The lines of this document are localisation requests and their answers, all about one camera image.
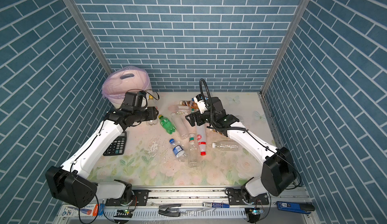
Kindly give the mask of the brown coffee bottle back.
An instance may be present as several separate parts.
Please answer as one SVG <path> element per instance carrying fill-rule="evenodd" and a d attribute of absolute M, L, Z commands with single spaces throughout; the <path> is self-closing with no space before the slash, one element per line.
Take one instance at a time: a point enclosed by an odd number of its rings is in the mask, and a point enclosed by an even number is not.
<path fill-rule="evenodd" d="M 199 108 L 197 103 L 193 100 L 189 100 L 189 101 L 188 100 L 181 100 L 179 103 L 180 103 L 180 105 L 188 106 L 191 109 L 198 109 Z"/>

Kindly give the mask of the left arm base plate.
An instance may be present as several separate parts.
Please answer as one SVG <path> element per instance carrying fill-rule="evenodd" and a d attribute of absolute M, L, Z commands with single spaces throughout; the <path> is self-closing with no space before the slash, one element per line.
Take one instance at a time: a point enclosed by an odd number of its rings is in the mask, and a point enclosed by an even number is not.
<path fill-rule="evenodd" d="M 119 199 L 108 199 L 105 202 L 106 206 L 146 206 L 148 197 L 149 197 L 149 190 L 147 189 L 140 189 L 140 190 L 132 190 L 128 197 L 126 196 L 121 197 Z"/>

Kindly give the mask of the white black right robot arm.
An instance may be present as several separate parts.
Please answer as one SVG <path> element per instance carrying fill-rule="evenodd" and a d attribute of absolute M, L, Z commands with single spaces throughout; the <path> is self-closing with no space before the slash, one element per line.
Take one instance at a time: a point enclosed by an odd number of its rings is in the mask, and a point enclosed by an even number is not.
<path fill-rule="evenodd" d="M 241 187 L 247 202 L 264 193 L 279 196 L 296 180 L 296 169 L 287 148 L 277 148 L 256 136 L 237 117 L 226 113 L 219 98 L 197 95 L 193 100 L 199 109 L 185 117 L 191 126 L 209 124 L 218 133 L 236 141 L 262 164 L 261 174 Z"/>

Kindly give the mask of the long clear plastic bottle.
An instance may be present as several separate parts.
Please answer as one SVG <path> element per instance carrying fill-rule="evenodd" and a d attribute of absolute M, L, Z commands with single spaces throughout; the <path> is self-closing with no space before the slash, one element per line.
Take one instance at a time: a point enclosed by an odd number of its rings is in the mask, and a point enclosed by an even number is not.
<path fill-rule="evenodd" d="M 182 121 L 182 117 L 179 114 L 172 112 L 171 118 L 172 118 L 172 122 L 173 122 L 177 132 L 179 133 L 180 137 L 182 139 L 187 138 L 188 137 L 188 130 Z"/>

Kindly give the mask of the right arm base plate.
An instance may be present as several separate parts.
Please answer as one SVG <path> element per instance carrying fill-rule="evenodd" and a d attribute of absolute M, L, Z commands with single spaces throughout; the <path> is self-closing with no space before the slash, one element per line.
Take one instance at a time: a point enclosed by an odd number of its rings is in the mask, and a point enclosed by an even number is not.
<path fill-rule="evenodd" d="M 267 194 L 260 194 L 256 197 L 251 197 L 246 190 L 240 188 L 225 188 L 224 190 L 229 205 L 269 205 L 269 197 Z"/>

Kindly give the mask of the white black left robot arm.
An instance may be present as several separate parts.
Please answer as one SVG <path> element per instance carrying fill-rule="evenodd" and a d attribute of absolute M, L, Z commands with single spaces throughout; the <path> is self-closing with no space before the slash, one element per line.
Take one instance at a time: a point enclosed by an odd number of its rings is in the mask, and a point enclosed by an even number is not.
<path fill-rule="evenodd" d="M 134 200 L 131 184 L 115 180 L 114 183 L 93 183 L 87 178 L 110 144 L 134 123 L 155 120 L 156 107 L 133 111 L 107 112 L 92 136 L 59 167 L 51 166 L 45 173 L 53 198 L 83 208 L 92 200 L 114 199 L 120 205 L 130 205 Z"/>

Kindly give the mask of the clear bottle red label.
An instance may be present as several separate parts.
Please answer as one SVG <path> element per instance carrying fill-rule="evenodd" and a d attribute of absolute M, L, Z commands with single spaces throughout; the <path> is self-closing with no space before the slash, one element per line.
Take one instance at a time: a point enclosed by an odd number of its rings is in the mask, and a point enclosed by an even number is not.
<path fill-rule="evenodd" d="M 148 110 L 157 109 L 157 101 L 151 95 L 148 95 Z M 156 126 L 158 124 L 158 118 L 154 120 L 147 121 L 146 124 L 148 126 Z"/>

